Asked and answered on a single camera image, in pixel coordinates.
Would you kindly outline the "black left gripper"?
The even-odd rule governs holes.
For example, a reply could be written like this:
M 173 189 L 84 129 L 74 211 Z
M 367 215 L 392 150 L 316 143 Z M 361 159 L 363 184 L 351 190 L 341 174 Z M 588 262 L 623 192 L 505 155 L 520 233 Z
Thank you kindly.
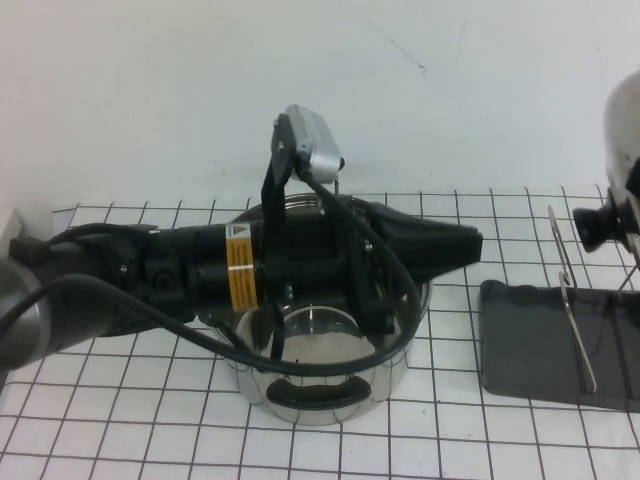
M 483 237 L 473 227 L 423 219 L 381 203 L 369 205 L 369 224 L 413 281 L 430 281 L 478 262 Z M 217 314 L 266 312 L 311 305 L 345 310 L 363 335 L 393 331 L 364 248 L 347 221 L 317 209 L 283 211 L 278 219 L 257 209 L 194 235 L 194 300 Z

